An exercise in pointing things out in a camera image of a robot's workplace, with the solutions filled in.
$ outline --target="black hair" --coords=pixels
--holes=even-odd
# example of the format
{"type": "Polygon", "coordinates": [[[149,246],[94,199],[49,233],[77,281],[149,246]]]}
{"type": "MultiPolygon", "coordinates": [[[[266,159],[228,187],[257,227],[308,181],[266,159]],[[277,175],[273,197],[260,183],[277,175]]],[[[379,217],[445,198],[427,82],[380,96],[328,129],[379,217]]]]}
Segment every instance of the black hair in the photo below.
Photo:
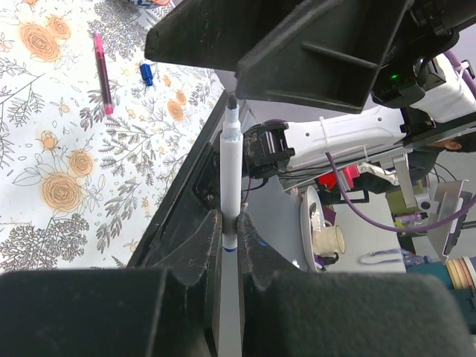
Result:
{"type": "Polygon", "coordinates": [[[476,152],[476,132],[470,132],[466,135],[457,136],[453,139],[453,141],[461,145],[461,149],[449,151],[476,152]]]}

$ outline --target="patterned bowl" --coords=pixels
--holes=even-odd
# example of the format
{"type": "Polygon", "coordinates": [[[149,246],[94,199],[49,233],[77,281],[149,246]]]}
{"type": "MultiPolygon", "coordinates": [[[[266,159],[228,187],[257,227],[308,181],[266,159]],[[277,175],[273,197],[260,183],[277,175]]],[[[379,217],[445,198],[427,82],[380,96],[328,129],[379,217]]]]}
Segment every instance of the patterned bowl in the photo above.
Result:
{"type": "Polygon", "coordinates": [[[140,6],[144,9],[151,9],[153,7],[167,6],[170,0],[127,0],[134,5],[140,6]]]}

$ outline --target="person's ear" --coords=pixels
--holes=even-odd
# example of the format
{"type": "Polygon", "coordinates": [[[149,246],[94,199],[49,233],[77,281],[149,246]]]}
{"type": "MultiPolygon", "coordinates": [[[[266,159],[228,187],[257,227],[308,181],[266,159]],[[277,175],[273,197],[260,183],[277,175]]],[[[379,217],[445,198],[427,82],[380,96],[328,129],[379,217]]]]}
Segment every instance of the person's ear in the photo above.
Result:
{"type": "Polygon", "coordinates": [[[445,144],[445,149],[450,151],[459,151],[461,150],[461,144],[456,141],[449,141],[445,144]]]}

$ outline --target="person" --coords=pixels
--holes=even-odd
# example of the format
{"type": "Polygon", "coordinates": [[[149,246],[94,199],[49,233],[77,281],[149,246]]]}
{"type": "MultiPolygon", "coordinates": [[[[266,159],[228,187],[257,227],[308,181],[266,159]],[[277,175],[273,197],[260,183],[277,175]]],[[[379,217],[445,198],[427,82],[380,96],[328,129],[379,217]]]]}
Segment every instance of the person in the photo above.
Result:
{"type": "MultiPolygon", "coordinates": [[[[438,155],[443,151],[476,152],[476,132],[439,141],[408,153],[408,170],[414,184],[433,170],[438,155]]],[[[399,186],[393,186],[389,181],[371,173],[361,173],[360,177],[354,179],[353,191],[366,190],[378,194],[398,189],[399,186]]],[[[332,205],[341,201],[341,194],[337,185],[331,191],[319,191],[319,196],[321,202],[325,205],[332,205]]]]}

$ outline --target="mug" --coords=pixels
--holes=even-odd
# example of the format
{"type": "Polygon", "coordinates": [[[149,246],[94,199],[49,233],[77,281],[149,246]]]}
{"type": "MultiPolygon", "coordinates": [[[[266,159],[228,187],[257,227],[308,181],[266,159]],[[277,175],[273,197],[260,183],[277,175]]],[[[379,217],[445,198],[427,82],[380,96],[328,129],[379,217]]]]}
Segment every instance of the mug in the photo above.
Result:
{"type": "Polygon", "coordinates": [[[144,9],[150,9],[153,7],[167,6],[170,3],[170,0],[127,0],[132,2],[134,5],[140,6],[144,9]]]}
{"type": "Polygon", "coordinates": [[[317,229],[312,232],[312,251],[327,265],[339,260],[339,253],[345,253],[345,241],[338,225],[317,229]]]}

